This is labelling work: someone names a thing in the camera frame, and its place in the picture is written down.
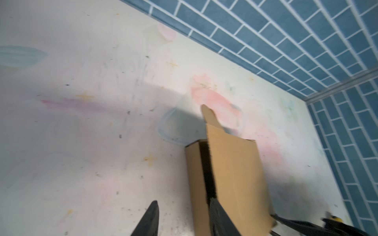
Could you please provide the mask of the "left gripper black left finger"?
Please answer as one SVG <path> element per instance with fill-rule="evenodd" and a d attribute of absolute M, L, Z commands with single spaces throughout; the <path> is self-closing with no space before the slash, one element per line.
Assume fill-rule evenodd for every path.
<path fill-rule="evenodd" d="M 159 206 L 157 200 L 151 202 L 131 236 L 158 236 Z"/>

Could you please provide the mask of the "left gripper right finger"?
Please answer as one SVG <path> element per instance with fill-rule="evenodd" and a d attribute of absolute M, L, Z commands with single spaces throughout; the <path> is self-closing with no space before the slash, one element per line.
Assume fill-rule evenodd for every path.
<path fill-rule="evenodd" d="M 212 236 L 241 236 L 216 198 L 210 199 L 209 219 Z"/>

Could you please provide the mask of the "brown cardboard box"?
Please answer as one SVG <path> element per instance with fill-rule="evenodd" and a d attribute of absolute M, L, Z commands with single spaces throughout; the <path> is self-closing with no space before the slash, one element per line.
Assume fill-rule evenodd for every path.
<path fill-rule="evenodd" d="M 194 234 L 210 236 L 210 201 L 218 200 L 242 236 L 267 236 L 274 212 L 256 141 L 228 134 L 201 106 L 206 139 L 185 147 Z"/>

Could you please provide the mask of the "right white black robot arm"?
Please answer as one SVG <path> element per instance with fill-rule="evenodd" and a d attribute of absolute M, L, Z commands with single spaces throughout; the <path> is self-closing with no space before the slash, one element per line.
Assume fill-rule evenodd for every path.
<path fill-rule="evenodd" d="M 323 227 L 307 221 L 288 220 L 276 214 L 272 214 L 271 216 L 274 220 L 304 236 L 369 236 L 368 233 L 345 224 L 342 219 L 333 215 L 329 218 L 321 219 L 325 223 Z"/>

